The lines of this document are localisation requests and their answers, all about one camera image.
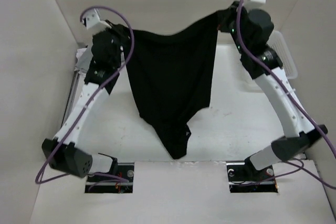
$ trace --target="screw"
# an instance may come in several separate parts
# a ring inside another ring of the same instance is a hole
[[[229,177],[233,177],[233,176],[235,175],[234,172],[235,172],[235,170],[233,170],[233,169],[229,169],[229,170],[227,171]]]
[[[266,170],[267,174],[270,175],[270,176],[274,176],[274,171],[271,169],[271,168],[268,168]]]
[[[134,171],[132,171],[132,170],[128,170],[128,171],[127,171],[127,176],[128,176],[129,178],[132,178],[132,177],[134,176]]]

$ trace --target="black garment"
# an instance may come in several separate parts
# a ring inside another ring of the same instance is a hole
[[[134,100],[173,159],[186,155],[191,135],[186,123],[209,107],[222,16],[217,11],[169,36],[134,31],[134,53],[127,65]]]

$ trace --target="white plastic basket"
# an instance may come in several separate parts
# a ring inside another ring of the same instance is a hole
[[[267,44],[274,49],[280,57],[283,68],[288,79],[295,79],[298,77],[298,70],[293,61],[293,57],[289,52],[285,39],[281,32],[274,30],[269,37]],[[252,80],[251,76],[244,69],[245,80],[249,91],[261,92],[261,88]]]

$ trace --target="table surface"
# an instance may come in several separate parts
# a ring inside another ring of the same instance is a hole
[[[217,47],[211,104],[189,121],[192,135],[181,161],[242,160],[283,135],[267,97],[250,85],[239,58],[233,45]],[[126,71],[83,130],[81,142],[89,153],[121,162],[172,160],[152,126],[139,117]]]
[[[335,224],[318,181],[298,172],[277,183],[279,193],[231,194],[225,162],[136,162],[132,194],[84,194],[85,180],[73,176],[41,185],[30,224]]]

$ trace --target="black cloth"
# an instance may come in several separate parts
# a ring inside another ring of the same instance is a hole
[[[209,107],[222,16],[217,11],[169,36],[134,31],[134,53],[127,65],[133,97],[140,117],[154,127],[173,159],[186,155],[187,122]]]

